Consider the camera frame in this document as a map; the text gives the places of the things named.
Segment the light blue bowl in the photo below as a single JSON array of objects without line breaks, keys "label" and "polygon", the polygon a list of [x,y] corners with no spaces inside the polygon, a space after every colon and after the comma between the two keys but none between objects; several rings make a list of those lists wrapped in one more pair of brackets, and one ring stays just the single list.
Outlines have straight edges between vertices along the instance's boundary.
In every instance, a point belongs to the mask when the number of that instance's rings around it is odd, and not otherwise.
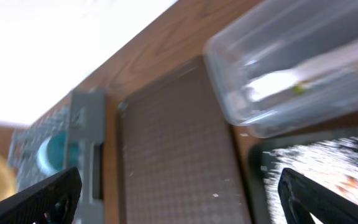
[{"label": "light blue bowl", "polygon": [[[43,174],[50,176],[63,170],[66,140],[67,133],[60,132],[42,142],[37,152],[37,166]],[[68,166],[78,166],[80,156],[78,143],[69,143],[68,152]]]}]

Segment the clear plastic bin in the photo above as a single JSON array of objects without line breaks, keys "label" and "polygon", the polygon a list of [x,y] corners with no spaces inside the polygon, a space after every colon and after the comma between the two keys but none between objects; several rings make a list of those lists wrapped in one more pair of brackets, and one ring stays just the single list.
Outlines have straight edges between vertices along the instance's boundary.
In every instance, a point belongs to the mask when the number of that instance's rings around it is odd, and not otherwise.
[{"label": "clear plastic bin", "polygon": [[358,39],[358,0],[263,1],[210,38],[209,77],[227,121],[269,138],[358,111],[358,74],[252,102],[244,86]]}]

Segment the spilled rice food waste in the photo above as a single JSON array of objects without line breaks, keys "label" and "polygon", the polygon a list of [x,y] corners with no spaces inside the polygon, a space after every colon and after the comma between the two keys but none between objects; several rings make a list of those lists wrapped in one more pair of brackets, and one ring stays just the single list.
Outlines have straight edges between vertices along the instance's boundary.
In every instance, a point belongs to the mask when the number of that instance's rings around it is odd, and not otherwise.
[{"label": "spilled rice food waste", "polygon": [[284,168],[291,168],[358,205],[358,136],[296,144],[262,153],[260,170],[272,223],[286,223],[278,194]]}]

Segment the dark brown serving tray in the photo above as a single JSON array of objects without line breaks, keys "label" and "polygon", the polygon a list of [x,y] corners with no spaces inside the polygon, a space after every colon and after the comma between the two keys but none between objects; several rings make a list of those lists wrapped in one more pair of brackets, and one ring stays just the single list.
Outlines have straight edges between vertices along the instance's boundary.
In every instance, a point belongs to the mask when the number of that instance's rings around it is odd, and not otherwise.
[{"label": "dark brown serving tray", "polygon": [[195,57],[122,101],[123,223],[250,223],[231,129]]}]

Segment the grey plastic dish rack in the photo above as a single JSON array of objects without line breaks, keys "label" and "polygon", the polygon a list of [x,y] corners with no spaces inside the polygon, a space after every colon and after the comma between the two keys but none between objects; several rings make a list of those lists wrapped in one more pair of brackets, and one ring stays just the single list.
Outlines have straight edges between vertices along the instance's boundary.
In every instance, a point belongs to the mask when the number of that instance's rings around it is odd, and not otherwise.
[{"label": "grey plastic dish rack", "polygon": [[78,166],[82,190],[75,223],[103,223],[102,149],[105,140],[106,93],[102,90],[73,91],[68,106],[48,115],[30,128],[14,131],[9,147],[9,165],[17,169],[16,188],[22,191],[44,179],[37,166],[37,152],[44,140],[67,133],[63,169],[69,167],[68,146],[79,145]]}]

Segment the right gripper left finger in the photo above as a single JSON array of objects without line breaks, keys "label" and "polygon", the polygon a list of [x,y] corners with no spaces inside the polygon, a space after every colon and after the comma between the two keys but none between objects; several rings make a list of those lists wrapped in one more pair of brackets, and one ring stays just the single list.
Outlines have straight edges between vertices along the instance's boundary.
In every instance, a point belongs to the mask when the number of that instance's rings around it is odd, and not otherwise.
[{"label": "right gripper left finger", "polygon": [[79,170],[60,171],[2,201],[0,223],[73,222],[81,195]]}]

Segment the black waste tray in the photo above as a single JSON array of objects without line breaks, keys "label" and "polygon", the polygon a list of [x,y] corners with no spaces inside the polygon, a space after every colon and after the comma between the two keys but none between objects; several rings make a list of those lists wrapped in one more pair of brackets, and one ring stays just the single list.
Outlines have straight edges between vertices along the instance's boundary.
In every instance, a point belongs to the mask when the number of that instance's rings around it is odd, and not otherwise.
[{"label": "black waste tray", "polygon": [[272,223],[267,204],[267,196],[264,187],[265,175],[260,170],[264,157],[262,153],[280,147],[294,146],[296,144],[311,144],[313,142],[334,140],[339,138],[349,138],[358,136],[358,127],[321,131],[284,138],[273,138],[263,141],[252,147],[249,153],[248,162],[250,168],[251,186],[250,192],[253,196],[252,207],[257,223]]}]

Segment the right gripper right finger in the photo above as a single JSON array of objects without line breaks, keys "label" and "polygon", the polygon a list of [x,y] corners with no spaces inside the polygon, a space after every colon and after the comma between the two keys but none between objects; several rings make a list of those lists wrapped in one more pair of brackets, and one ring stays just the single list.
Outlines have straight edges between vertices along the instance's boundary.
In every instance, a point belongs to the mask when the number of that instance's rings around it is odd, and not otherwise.
[{"label": "right gripper right finger", "polygon": [[284,168],[278,194],[289,224],[358,224],[358,205],[328,190],[291,168]]}]

